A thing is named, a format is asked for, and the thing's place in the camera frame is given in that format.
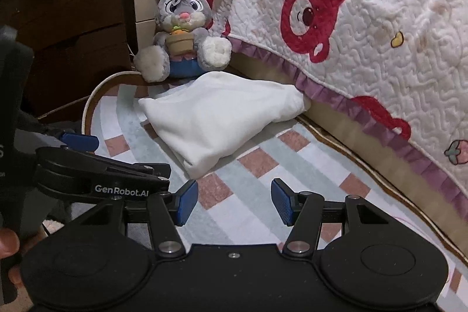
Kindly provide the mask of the bare left hand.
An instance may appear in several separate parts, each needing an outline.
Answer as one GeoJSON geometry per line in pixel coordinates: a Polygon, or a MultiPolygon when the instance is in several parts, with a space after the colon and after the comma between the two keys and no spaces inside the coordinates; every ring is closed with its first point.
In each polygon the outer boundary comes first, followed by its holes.
{"type": "MultiPolygon", "coordinates": [[[[36,243],[46,237],[46,234],[42,227],[38,230],[38,233],[31,240],[25,244],[21,244],[20,239],[14,231],[8,228],[1,228],[1,259],[4,260],[10,256],[14,256],[17,253],[21,255],[27,253],[36,243]]],[[[16,288],[22,288],[23,282],[21,280],[20,265],[16,264],[9,268],[8,272],[9,280],[16,288]]]]}

